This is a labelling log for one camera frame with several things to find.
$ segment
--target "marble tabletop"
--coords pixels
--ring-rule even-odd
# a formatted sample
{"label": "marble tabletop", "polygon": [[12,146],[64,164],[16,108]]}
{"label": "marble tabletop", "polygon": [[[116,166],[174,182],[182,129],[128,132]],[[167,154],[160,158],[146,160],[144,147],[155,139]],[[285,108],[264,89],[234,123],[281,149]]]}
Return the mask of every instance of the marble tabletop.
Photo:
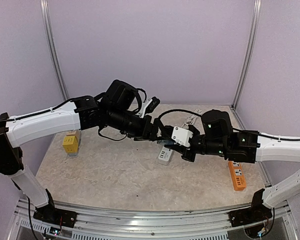
{"label": "marble tabletop", "polygon": [[[228,106],[161,104],[151,115],[175,108],[227,111],[233,127],[239,127]],[[161,120],[181,126],[188,116],[172,112]],[[204,132],[200,119],[195,126]],[[110,127],[102,134],[122,137]],[[247,187],[234,191],[228,161],[218,156],[197,155],[192,163],[175,152],[165,166],[157,162],[162,146],[155,142],[115,142],[98,136],[95,127],[82,131],[78,156],[69,157],[64,136],[55,135],[36,175],[56,201],[123,210],[203,210],[250,203],[254,192],[265,187],[256,164],[242,164]]]}

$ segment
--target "aluminum frame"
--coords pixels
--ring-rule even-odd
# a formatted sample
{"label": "aluminum frame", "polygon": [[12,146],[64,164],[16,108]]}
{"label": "aluminum frame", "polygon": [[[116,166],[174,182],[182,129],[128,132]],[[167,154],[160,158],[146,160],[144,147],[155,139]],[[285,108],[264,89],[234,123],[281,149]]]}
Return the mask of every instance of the aluminum frame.
{"label": "aluminum frame", "polygon": [[49,52],[51,55],[52,65],[55,71],[56,79],[63,97],[63,100],[69,99],[69,94],[67,91],[67,87],[64,81],[64,78],[62,76],[62,72],[60,69],[60,64],[58,60],[58,55],[56,51],[56,46],[54,42],[54,36],[52,32],[51,27],[51,21],[50,21],[50,15],[49,15],[49,6],[48,6],[48,0],[40,0],[40,6],[41,6],[41,12],[42,12],[42,18],[43,18],[43,24],[45,29],[45,35],[48,42]]}
{"label": "aluminum frame", "polygon": [[[245,226],[232,227],[228,212],[246,208],[249,204],[233,207],[223,207],[194,211],[133,211],[98,207],[88,207],[64,202],[56,202],[57,208],[78,213],[74,228],[63,227],[63,239],[77,239],[73,236],[97,236],[102,239],[170,239],[188,240],[202,236],[216,235],[232,230],[257,225],[253,223]],[[283,218],[285,230],[290,240],[297,240],[298,234],[294,225],[288,203],[282,202],[275,209],[275,218]],[[28,201],[20,199],[11,220],[11,231],[7,240],[16,240],[21,227],[30,228],[28,217]],[[36,230],[56,227],[32,218]]]}
{"label": "aluminum frame", "polygon": [[254,0],[254,8],[253,8],[253,14],[252,14],[252,22],[251,22],[251,27],[250,27],[248,45],[247,45],[246,51],[245,51],[245,56],[244,56],[242,70],[240,73],[239,83],[238,83],[238,86],[237,86],[237,89],[235,92],[235,96],[234,96],[234,100],[232,103],[232,107],[235,110],[238,107],[239,100],[240,100],[240,97],[241,97],[241,94],[242,94],[242,91],[244,89],[244,85],[246,82],[247,73],[248,73],[252,53],[254,50],[255,39],[256,39],[256,35],[257,35],[260,11],[261,11],[261,0]]}

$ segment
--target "robotic arm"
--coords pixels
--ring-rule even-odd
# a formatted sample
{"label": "robotic arm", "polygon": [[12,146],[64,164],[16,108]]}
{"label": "robotic arm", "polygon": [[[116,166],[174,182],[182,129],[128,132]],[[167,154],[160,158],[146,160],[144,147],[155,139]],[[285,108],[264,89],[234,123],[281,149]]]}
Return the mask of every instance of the robotic arm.
{"label": "robotic arm", "polygon": [[[133,100],[138,108],[129,110]],[[175,109],[162,113],[153,123],[152,113],[160,103],[153,97],[144,102],[133,86],[115,80],[109,89],[96,97],[72,98],[56,107],[27,115],[0,115],[0,173],[7,175],[36,207],[35,219],[51,224],[74,227],[76,213],[57,209],[51,194],[36,180],[22,163],[20,146],[31,140],[64,131],[85,130],[107,126],[120,130],[135,141],[170,140],[165,147],[195,161],[196,154],[217,155],[240,163],[263,161],[300,162],[300,139],[261,134],[258,131],[233,129],[229,114],[211,110],[201,118],[205,134],[190,125],[188,129],[163,125],[161,118]],[[300,170],[275,186],[257,191],[250,208],[229,213],[233,227],[259,222],[272,217],[271,209],[280,202],[300,193]]]}

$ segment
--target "metal rail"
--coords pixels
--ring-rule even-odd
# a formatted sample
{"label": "metal rail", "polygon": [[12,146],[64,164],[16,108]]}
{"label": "metal rail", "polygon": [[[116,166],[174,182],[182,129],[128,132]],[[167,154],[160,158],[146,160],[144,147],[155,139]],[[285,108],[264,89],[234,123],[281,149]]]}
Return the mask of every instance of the metal rail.
{"label": "metal rail", "polygon": [[59,60],[58,60],[58,56],[57,56],[57,51],[56,51],[56,46],[55,46],[55,42],[54,42],[54,36],[52,33],[48,0],[40,0],[40,5],[41,5],[41,12],[42,12],[45,34],[46,34],[46,38],[47,38],[47,42],[48,42],[48,47],[49,47],[56,79],[58,81],[58,85],[59,85],[63,100],[68,100],[69,95],[68,95],[68,91],[67,91],[67,88],[65,85],[64,78],[61,73]]}
{"label": "metal rail", "polygon": [[261,0],[254,0],[254,8],[253,8],[253,15],[252,15],[252,22],[251,22],[251,28],[249,33],[249,39],[248,39],[248,45],[245,51],[244,56],[244,62],[242,66],[242,70],[240,73],[240,79],[239,83],[235,92],[234,100],[232,103],[233,109],[237,109],[239,100],[242,94],[242,91],[244,89],[245,81],[247,78],[247,73],[252,57],[252,52],[255,45],[255,39],[257,35],[257,28],[258,28],[258,22],[260,17],[260,10],[261,10]]}

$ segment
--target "purple wall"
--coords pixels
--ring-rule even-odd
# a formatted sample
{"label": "purple wall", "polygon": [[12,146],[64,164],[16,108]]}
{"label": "purple wall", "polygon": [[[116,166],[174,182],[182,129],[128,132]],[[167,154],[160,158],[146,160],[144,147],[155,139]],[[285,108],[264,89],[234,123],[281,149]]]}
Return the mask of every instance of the purple wall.
{"label": "purple wall", "polygon": [[174,104],[232,103],[253,7],[253,0],[49,2],[71,97],[121,79]]}
{"label": "purple wall", "polygon": [[[262,1],[238,113],[248,129],[300,136],[300,1]],[[297,163],[266,164],[273,184],[299,168]],[[289,204],[300,232],[300,194]]]}
{"label": "purple wall", "polygon": [[[40,1],[0,0],[0,114],[20,115],[62,101],[44,32]],[[36,173],[51,141],[25,144],[23,162]],[[20,192],[0,175],[0,240]]]}

